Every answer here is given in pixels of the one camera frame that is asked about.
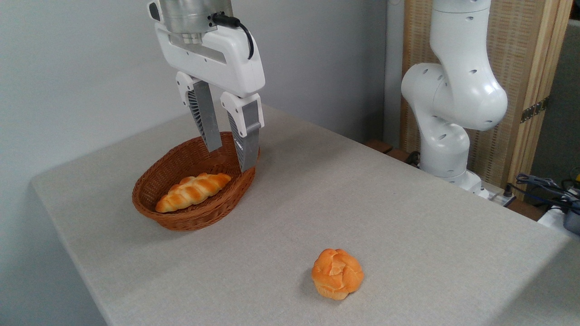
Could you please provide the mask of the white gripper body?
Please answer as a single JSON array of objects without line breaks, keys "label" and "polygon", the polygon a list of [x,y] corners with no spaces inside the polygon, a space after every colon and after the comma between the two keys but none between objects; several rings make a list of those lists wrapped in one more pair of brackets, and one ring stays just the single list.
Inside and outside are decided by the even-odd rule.
[{"label": "white gripper body", "polygon": [[201,35],[200,44],[185,44],[182,37],[155,23],[157,39],[170,66],[238,97],[245,98],[265,86],[259,50],[251,59],[247,36],[240,29],[219,26]]}]

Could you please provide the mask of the grey-white gripper finger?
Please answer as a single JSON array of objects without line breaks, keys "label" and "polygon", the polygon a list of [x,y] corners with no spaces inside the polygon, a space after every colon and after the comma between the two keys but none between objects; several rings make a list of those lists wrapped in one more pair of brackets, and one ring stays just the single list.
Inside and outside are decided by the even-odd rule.
[{"label": "grey-white gripper finger", "polygon": [[209,152],[222,146],[211,89],[207,82],[177,72],[176,82],[183,105],[188,107]]},{"label": "grey-white gripper finger", "polygon": [[259,130],[264,126],[261,97],[256,93],[247,98],[240,98],[225,91],[220,101],[228,112],[240,171],[244,173],[257,163]]}]

